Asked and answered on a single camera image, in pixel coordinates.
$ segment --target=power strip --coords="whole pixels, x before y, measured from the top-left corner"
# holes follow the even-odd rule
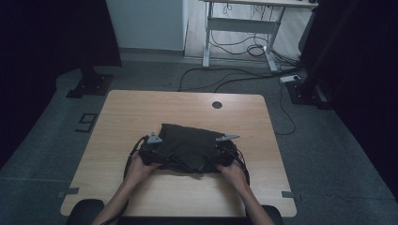
[[[300,77],[298,75],[292,75],[292,76],[287,76],[287,77],[281,77],[279,79],[280,83],[288,83],[288,82],[295,82],[299,81]]]

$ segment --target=floor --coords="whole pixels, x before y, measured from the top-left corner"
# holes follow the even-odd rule
[[[189,26],[185,50],[185,55],[187,57],[203,56],[203,46],[206,39],[207,9],[208,4],[206,5],[202,1],[190,1]],[[271,19],[272,21],[276,21],[280,10],[280,7],[261,7],[237,4],[229,4],[227,6],[226,4],[215,4],[213,16],[220,18],[247,20],[261,20],[263,17],[263,20]],[[300,56],[300,51],[298,48],[299,40],[308,20],[310,19],[311,14],[312,12],[310,8],[288,7],[283,15],[282,24],[274,43],[274,50],[291,58],[298,59]],[[213,38],[210,37],[210,41],[213,44],[221,44],[221,46],[230,53],[220,48],[211,46],[211,58],[265,61],[264,55],[253,57],[244,52],[246,52],[247,48],[253,44],[266,45],[267,42],[265,39],[269,39],[270,36],[265,34],[248,34],[224,31],[213,31],[212,33]],[[249,39],[238,45],[224,45],[237,43],[246,38]],[[251,51],[251,53],[260,54],[261,51],[259,49],[254,49]]]
[[[122,54],[123,67],[99,67],[114,74],[110,89],[176,91],[182,74],[200,68],[200,60],[168,55]],[[217,61],[215,68],[236,68]],[[263,64],[237,68],[263,72]],[[183,89],[207,86],[223,71],[196,71]],[[244,78],[248,75],[236,75]],[[99,113],[105,97],[65,98],[80,80],[79,70],[60,76],[57,91],[32,131],[0,171],[2,224],[65,224],[59,212],[90,133],[75,132],[83,113]],[[192,90],[213,92],[215,86]],[[265,98],[298,213],[284,224],[394,224],[398,204],[369,158],[334,111],[293,105],[278,78],[231,82],[221,93],[256,94]],[[290,121],[283,111],[292,118]]]

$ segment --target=wooden table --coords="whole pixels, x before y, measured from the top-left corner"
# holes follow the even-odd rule
[[[267,58],[269,69],[271,72],[277,72],[273,53],[271,52],[275,38],[278,35],[281,26],[282,17],[286,7],[291,8],[315,8],[317,3],[309,3],[308,0],[202,0],[209,2],[207,23],[206,23],[206,41],[203,50],[203,67],[208,68],[210,63],[210,33],[212,30],[218,31],[234,31],[247,32],[256,34],[270,34],[270,40],[267,46],[264,46],[264,53]],[[239,20],[230,18],[213,17],[213,6],[215,3],[230,3],[243,5],[261,5],[281,7],[278,19],[276,21],[255,21],[255,20]]]
[[[222,104],[212,107],[214,101]],[[274,205],[283,217],[297,211],[281,154],[261,96],[147,91],[112,91],[67,195],[61,213],[69,215],[82,199],[107,203],[119,184],[127,157],[137,141],[161,123],[239,134],[234,143],[242,151],[251,175],[251,187],[261,204]],[[188,175],[154,171],[130,197],[125,216],[244,217],[239,197],[220,174]]]

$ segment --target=white wall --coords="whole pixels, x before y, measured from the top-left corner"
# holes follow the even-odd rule
[[[106,0],[119,48],[182,51],[190,0]]]

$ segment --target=forearm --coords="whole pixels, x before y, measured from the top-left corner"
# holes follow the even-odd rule
[[[252,189],[248,186],[237,188],[237,193],[246,207],[246,211],[254,225],[273,225],[272,219],[255,198]]]
[[[126,182],[123,182],[115,193],[114,197],[112,197],[112,199],[105,205],[92,224],[101,224],[117,215],[126,204],[135,187],[136,184],[127,184]]]

